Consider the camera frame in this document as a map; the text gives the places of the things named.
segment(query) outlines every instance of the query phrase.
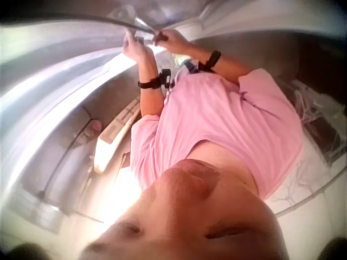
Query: pink t-shirt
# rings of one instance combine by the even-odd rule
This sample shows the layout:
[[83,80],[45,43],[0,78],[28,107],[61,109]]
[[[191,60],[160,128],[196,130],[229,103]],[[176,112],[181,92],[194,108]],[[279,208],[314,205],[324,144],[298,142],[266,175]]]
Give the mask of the pink t-shirt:
[[146,115],[133,125],[130,165],[143,190],[202,140],[241,159],[261,198],[278,188],[300,154],[300,119],[265,70],[239,83],[212,73],[179,76],[161,116]]

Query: shirt sleeve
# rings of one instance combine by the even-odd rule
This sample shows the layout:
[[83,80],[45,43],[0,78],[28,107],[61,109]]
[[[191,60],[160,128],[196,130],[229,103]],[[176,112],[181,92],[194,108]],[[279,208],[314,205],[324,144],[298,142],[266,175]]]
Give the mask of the shirt sleeve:
[[142,190],[156,180],[154,143],[158,124],[159,116],[145,115],[131,128],[130,169]]
[[239,78],[240,93],[253,106],[282,118],[296,111],[272,76],[264,69],[256,69]]

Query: person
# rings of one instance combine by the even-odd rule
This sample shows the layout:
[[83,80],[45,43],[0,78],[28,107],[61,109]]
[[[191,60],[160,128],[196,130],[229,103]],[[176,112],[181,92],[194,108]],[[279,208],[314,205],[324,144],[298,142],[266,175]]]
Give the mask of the person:
[[[162,34],[159,46],[192,63],[213,56],[175,30]],[[124,54],[140,86],[157,82],[153,52],[129,32]],[[142,195],[81,259],[288,259],[263,200],[299,156],[300,119],[264,69],[213,59],[209,72],[182,67],[166,102],[161,88],[140,90],[131,171]]]

